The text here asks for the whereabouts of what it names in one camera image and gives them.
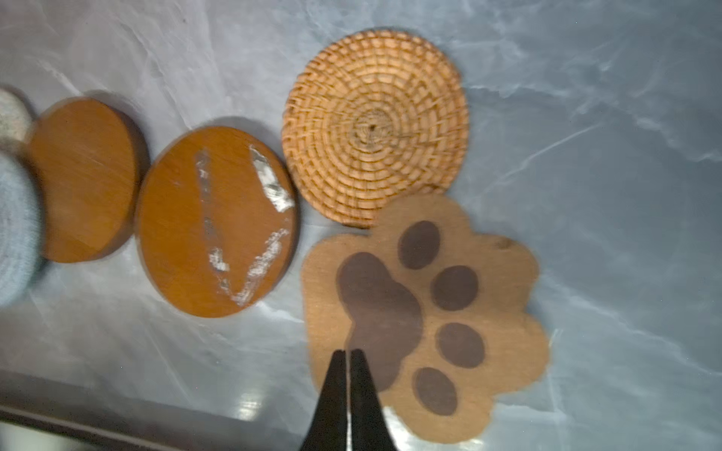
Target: marble surface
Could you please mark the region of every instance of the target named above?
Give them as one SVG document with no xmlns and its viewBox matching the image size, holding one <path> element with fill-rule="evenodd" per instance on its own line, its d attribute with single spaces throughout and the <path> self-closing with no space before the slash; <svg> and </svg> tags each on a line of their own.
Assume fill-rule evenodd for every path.
<svg viewBox="0 0 722 451">
<path fill-rule="evenodd" d="M 211 122 L 281 153 L 287 93 L 319 50 L 369 27 L 420 34 L 458 65 L 471 110 L 448 194 L 478 231 L 539 259 L 530 308 L 552 362 L 459 445 L 422 442 L 388 411 L 399 449 L 719 450 L 721 19 L 715 0 L 0 0 L 0 83 L 36 112 L 101 97 L 139 123 L 152 157 Z M 300 264 L 344 229 L 302 209 L 289 273 L 221 320 L 164 302 L 133 240 L 50 265 L 0 312 L 0 367 L 300 443 L 316 401 Z"/>
</svg>

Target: coaster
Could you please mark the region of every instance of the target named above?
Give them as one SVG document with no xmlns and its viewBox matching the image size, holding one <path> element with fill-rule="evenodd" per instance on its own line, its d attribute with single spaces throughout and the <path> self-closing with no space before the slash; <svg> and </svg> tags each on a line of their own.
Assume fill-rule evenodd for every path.
<svg viewBox="0 0 722 451">
<path fill-rule="evenodd" d="M 6 152 L 18 152 L 32 125 L 30 112 L 15 94 L 0 88 L 0 144 Z"/>
<path fill-rule="evenodd" d="M 289 94 L 282 132 L 289 171 L 324 216 L 371 227 L 401 193 L 442 193 L 466 154 L 461 79 L 434 45 L 366 31 L 321 51 Z"/>
<path fill-rule="evenodd" d="M 449 198 L 398 198 L 370 236 L 328 238 L 304 261 L 314 383 L 335 349 L 362 349 L 381 403 L 417 436 L 476 437 L 493 396 L 532 383 L 549 359 L 525 312 L 538 271 L 522 244 L 475 234 Z"/>
<path fill-rule="evenodd" d="M 229 127 L 193 131 L 153 164 L 136 233 L 145 268 L 178 309 L 206 318 L 266 295 L 293 256 L 295 194 L 276 155 Z"/>
<path fill-rule="evenodd" d="M 130 237 L 146 152 L 129 119 L 97 100 L 71 99 L 40 118 L 25 156 L 43 194 L 47 259 L 94 260 Z"/>
<path fill-rule="evenodd" d="M 40 199 L 27 170 L 0 144 L 0 306 L 17 299 L 40 266 Z"/>
</svg>

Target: paw print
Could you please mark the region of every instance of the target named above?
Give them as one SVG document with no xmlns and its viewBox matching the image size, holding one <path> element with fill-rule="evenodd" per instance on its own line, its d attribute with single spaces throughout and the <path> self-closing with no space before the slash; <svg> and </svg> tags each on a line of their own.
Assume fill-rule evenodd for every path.
<svg viewBox="0 0 722 451">
<path fill-rule="evenodd" d="M 304 262 L 314 382 L 335 349 L 363 349 L 381 403 L 417 436 L 476 437 L 493 396 L 532 383 L 549 359 L 525 313 L 537 276 L 523 245 L 475 234 L 449 198 L 397 199 L 370 236 L 331 237 Z"/>
</svg>

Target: wicker weave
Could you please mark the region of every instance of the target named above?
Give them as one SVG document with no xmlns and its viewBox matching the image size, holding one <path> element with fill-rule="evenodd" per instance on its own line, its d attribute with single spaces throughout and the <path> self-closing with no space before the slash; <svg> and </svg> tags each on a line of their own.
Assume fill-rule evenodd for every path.
<svg viewBox="0 0 722 451">
<path fill-rule="evenodd" d="M 303 197 L 330 219 L 371 227 L 394 196 L 446 191 L 464 160 L 469 111 L 458 72 L 431 43 L 366 31 L 306 66 L 282 138 Z"/>
</svg>

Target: large paw pad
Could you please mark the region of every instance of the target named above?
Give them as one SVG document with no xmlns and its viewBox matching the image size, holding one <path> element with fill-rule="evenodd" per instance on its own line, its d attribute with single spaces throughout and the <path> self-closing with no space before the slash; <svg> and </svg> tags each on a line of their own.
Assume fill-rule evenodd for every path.
<svg viewBox="0 0 722 451">
<path fill-rule="evenodd" d="M 492 396 L 533 382 L 548 360 L 524 312 L 534 257 L 476 235 L 444 196 L 385 207 L 369 237 L 337 235 L 303 266 L 313 378 L 335 349 L 363 349 L 383 405 L 419 437 L 459 442 L 490 420 Z"/>
</svg>

